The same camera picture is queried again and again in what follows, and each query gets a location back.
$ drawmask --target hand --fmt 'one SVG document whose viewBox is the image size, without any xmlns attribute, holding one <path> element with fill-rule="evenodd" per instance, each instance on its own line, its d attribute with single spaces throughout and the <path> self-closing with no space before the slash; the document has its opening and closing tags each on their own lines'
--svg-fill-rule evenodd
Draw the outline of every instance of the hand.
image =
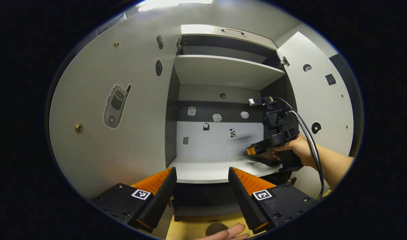
<svg viewBox="0 0 407 240">
<path fill-rule="evenodd" d="M 309 149 L 309 143 L 304 135 L 299 134 L 294 140 L 284 143 L 283 145 L 273 147 L 273 157 L 282 161 L 280 151 L 291 150 L 300 157 L 301 164 L 310 166 L 316 169 L 315 161 Z"/>
<path fill-rule="evenodd" d="M 234 225 L 233 227 L 229 228 L 228 230 L 220 231 L 211 236 L 195 238 L 194 240 L 243 240 L 243 239 L 248 238 L 250 235 L 244 234 L 239 237 L 235 237 L 235 236 L 240 234 L 244 230 L 245 230 L 245 225 L 243 225 L 242 223 L 238 223 L 237 225 Z"/>
</svg>

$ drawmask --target gold screw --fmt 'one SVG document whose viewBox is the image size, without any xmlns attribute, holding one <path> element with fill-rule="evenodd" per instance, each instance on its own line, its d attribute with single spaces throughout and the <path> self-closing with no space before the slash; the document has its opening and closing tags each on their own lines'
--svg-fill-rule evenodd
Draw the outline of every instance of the gold screw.
<svg viewBox="0 0 407 240">
<path fill-rule="evenodd" d="M 74 129 L 77 133 L 81 133 L 83 131 L 83 126 L 82 124 L 78 123 Z"/>
</svg>

